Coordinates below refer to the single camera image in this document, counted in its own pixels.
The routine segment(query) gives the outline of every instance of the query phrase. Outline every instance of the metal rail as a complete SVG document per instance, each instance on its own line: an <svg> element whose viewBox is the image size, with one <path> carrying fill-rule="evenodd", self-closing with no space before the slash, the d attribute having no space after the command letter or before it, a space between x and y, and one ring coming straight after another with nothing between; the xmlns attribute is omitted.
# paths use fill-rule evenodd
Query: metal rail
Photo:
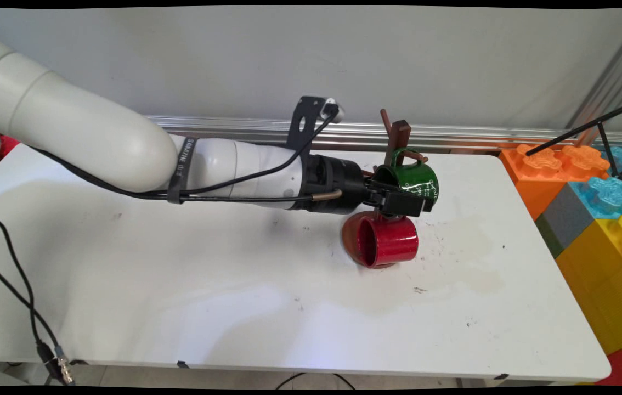
<svg viewBox="0 0 622 395"><path fill-rule="evenodd" d="M184 136L231 138L241 142L284 145L289 121L251 120L209 117L148 116L166 132ZM424 152L441 150L501 150L520 144L540 145L559 137L567 130L541 128L449 127L411 125L411 147ZM612 145L622 146L622 132L606 131ZM382 123L329 125L316 137L313 148L321 150L384 151L388 143ZM574 145L576 138L558 143L553 148ZM603 149L603 145L594 144Z"/></svg>

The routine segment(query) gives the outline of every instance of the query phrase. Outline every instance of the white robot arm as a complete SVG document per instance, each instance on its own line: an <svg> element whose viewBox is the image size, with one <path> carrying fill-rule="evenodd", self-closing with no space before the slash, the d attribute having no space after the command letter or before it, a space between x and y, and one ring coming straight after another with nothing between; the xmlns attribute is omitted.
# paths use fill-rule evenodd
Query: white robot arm
<svg viewBox="0 0 622 395"><path fill-rule="evenodd" d="M313 137L342 117L335 100L302 97L286 148L221 138L185 143L0 43L0 133L101 187L178 203L208 199L349 213L363 202L389 215L429 211L432 204L422 197L366 178L354 162L309 155ZM182 180L171 188L178 174Z"/></svg>

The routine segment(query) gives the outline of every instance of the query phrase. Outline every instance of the white table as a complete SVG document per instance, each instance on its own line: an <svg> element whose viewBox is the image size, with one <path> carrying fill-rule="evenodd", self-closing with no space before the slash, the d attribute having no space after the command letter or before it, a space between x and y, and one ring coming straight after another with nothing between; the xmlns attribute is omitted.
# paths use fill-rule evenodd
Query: white table
<svg viewBox="0 0 622 395"><path fill-rule="evenodd" d="M383 153L318 151L362 168ZM115 365L597 380L607 358L506 170L431 155L440 197L413 262L370 270L344 217L128 198L18 146L0 220L70 358ZM361 206L359 210L368 210ZM0 271L25 292L0 232ZM37 362L0 283L0 360Z"/></svg>

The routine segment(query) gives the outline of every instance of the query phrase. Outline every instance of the floor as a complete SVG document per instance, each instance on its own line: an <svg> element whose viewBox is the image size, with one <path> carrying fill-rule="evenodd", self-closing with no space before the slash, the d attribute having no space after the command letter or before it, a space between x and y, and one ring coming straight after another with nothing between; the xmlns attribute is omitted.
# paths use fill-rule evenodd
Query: floor
<svg viewBox="0 0 622 395"><path fill-rule="evenodd" d="M74 365L77 385L100 387L215 388L215 390L273 390L296 372L253 372L245 370L201 370L141 368L130 366ZM47 373L37 363L10 367L0 362L0 371L32 385L44 385ZM343 375L358 390L401 390L402 388L457 388L454 378ZM307 373L283 385L281 390L349 390L331 374Z"/></svg>

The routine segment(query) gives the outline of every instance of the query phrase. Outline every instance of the mug handle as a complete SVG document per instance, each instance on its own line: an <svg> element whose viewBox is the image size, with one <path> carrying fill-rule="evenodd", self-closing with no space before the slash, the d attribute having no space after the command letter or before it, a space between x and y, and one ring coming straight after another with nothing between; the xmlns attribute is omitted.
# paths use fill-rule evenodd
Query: mug handle
<svg viewBox="0 0 622 395"><path fill-rule="evenodd" d="M396 167L397 166L397 158L399 157L399 154L403 153L404 151L411 151L412 153L417 153L417 154L421 154L419 151L414 150L413 148L409 148L409 147L403 147L403 148L399 148L398 150L395 150L394 153L392 154L392 167ZM416 165L420 165L421 161L420 160L416 160Z"/></svg>

